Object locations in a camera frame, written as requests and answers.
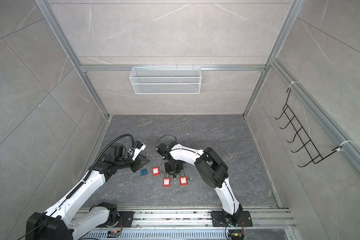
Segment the blue padlock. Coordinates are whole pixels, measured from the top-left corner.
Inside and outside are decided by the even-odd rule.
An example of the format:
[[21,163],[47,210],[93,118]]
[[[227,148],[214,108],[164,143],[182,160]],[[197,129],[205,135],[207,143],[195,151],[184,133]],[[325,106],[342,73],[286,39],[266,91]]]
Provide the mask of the blue padlock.
[[140,170],[140,175],[141,176],[146,176],[148,174],[148,169],[146,166],[143,166]]

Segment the red padlock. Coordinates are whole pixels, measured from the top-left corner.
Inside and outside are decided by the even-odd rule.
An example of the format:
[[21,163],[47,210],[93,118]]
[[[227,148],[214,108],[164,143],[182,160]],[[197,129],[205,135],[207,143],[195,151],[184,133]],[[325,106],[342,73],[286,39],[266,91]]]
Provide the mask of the red padlock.
[[156,162],[153,163],[152,174],[153,174],[153,176],[159,176],[160,175],[160,167]]
[[171,186],[171,178],[169,174],[165,173],[163,178],[163,186],[164,187],[170,187]]
[[188,184],[188,180],[184,172],[180,172],[180,183],[181,186],[186,186]]

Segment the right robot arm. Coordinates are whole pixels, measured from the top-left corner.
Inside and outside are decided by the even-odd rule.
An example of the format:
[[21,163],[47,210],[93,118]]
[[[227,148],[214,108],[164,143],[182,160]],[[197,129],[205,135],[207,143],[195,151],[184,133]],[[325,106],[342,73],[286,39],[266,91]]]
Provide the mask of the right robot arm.
[[156,150],[166,161],[165,183],[171,177],[185,179],[183,164],[193,165],[203,181],[217,193],[223,207],[221,220],[228,220],[227,224],[231,226],[237,226],[242,221],[243,207],[231,188],[228,166],[212,148],[196,150],[174,141],[157,143]]

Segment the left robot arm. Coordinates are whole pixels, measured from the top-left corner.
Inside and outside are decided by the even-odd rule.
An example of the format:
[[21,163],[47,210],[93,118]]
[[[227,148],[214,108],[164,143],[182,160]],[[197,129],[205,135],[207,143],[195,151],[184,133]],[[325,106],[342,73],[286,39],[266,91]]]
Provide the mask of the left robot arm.
[[78,240],[100,225],[122,224],[114,204],[99,203],[84,216],[74,218],[90,196],[118,170],[136,172],[149,162],[140,153],[146,145],[123,134],[109,143],[95,159],[86,175],[59,201],[43,213],[33,213],[27,220],[25,240]]

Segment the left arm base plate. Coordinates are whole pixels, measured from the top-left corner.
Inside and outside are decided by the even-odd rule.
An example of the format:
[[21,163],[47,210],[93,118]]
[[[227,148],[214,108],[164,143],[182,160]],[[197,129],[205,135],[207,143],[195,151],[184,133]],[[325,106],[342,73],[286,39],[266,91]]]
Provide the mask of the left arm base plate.
[[116,212],[111,212],[107,221],[98,225],[97,228],[130,228],[132,226],[134,214],[135,212],[133,211],[122,211],[117,214]]

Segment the aluminium rail front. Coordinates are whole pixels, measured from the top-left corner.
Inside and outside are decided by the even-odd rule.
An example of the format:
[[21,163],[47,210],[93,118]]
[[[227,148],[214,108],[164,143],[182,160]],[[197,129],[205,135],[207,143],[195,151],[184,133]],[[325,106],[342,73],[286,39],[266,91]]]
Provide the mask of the aluminium rail front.
[[[81,208],[75,219],[92,208]],[[214,227],[214,208],[118,208],[133,211],[130,228],[97,228],[79,240],[300,240],[295,221],[287,209],[244,208],[250,212],[252,227]]]

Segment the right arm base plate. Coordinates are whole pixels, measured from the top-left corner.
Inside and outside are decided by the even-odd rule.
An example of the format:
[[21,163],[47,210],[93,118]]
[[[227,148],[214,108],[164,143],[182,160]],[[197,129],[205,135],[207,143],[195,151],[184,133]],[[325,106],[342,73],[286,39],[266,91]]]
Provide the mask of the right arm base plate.
[[214,227],[252,227],[252,217],[248,211],[238,211],[233,216],[224,211],[211,211]]

